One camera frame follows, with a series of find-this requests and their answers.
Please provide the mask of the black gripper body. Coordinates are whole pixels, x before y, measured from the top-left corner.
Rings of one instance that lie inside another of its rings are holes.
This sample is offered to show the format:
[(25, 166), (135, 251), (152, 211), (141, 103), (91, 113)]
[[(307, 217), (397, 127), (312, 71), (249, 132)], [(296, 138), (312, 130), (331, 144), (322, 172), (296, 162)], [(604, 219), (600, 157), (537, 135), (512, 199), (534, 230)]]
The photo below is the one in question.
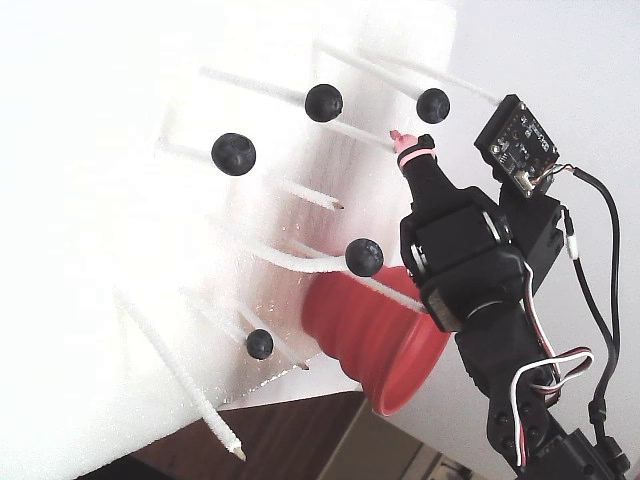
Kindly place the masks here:
[(401, 255), (440, 330), (460, 331), (486, 306), (521, 301), (524, 257), (498, 232), (505, 216), (493, 200), (476, 187), (413, 186), (411, 194)]

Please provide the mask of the pink padded gripper finger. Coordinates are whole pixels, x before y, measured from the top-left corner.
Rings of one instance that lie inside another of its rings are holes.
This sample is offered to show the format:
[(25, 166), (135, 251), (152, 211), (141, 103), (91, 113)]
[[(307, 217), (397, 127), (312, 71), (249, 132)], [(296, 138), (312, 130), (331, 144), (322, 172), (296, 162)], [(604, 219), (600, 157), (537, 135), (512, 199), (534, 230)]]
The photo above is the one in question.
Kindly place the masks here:
[(389, 132), (397, 154), (397, 165), (412, 195), (412, 211), (423, 216), (441, 216), (465, 203), (464, 194), (440, 169), (435, 141), (429, 134), (420, 136)]

